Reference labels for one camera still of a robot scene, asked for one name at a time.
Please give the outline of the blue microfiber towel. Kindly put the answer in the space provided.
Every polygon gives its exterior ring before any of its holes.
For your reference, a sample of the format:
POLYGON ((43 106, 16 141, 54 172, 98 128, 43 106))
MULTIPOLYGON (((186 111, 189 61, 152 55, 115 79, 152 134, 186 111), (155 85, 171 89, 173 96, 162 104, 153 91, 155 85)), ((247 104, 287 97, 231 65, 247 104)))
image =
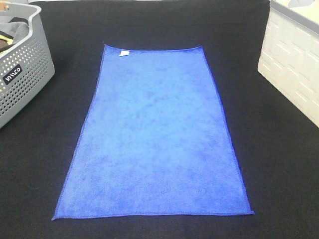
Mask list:
POLYGON ((53 218, 251 214, 202 47, 105 46, 53 218))

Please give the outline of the black table cloth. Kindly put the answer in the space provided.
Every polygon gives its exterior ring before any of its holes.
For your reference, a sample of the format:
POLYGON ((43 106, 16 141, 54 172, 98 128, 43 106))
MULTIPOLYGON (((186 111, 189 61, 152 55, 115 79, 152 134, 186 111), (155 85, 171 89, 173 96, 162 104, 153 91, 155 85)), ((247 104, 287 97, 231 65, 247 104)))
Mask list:
POLYGON ((55 75, 0 131, 3 239, 316 239, 319 129, 258 70, 266 0, 38 1, 55 75), (253 215, 53 220, 105 45, 202 46, 253 215))

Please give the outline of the white plastic storage crate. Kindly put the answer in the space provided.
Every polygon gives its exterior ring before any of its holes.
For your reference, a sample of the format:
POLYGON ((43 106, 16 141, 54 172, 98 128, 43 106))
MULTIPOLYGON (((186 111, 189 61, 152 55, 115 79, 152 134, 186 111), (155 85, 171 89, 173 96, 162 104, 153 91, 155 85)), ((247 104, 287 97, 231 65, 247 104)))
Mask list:
POLYGON ((319 123, 319 2, 272 0, 258 71, 319 123))

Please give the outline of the grey perforated plastic basket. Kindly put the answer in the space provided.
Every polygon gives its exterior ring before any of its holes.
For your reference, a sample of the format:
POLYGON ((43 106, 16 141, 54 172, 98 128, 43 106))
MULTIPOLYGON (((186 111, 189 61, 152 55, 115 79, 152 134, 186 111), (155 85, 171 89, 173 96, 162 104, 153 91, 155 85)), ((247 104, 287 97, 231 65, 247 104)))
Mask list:
POLYGON ((0 55, 0 125, 7 124, 48 83, 54 64, 40 18, 41 7, 2 1, 2 16, 28 21, 28 35, 0 55))

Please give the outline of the grey towel in basket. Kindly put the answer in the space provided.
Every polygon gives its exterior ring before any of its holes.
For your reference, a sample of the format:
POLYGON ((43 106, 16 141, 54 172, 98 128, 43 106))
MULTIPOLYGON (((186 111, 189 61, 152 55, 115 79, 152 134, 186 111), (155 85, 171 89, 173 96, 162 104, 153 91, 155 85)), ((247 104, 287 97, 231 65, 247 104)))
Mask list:
POLYGON ((29 26, 23 21, 0 24, 0 35, 12 40, 16 44, 29 34, 29 26))

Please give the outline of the yellow cloth in basket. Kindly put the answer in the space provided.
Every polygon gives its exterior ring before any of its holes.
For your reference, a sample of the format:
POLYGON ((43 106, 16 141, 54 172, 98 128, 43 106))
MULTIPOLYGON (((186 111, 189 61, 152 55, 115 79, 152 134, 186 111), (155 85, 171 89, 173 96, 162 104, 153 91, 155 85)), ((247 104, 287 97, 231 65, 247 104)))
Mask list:
POLYGON ((12 42, 13 42, 13 39, 9 38, 9 37, 6 37, 4 35, 0 35, 0 40, 4 40, 4 41, 7 41, 9 45, 12 45, 12 42))

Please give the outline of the brown cloth in basket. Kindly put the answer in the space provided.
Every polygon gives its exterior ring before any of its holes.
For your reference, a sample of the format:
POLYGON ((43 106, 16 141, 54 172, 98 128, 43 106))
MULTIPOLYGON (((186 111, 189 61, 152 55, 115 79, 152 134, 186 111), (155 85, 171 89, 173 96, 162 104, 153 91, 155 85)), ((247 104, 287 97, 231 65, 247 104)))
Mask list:
POLYGON ((0 40, 0 52, 4 52, 6 50, 8 50, 11 46, 8 44, 7 41, 4 40, 0 40))

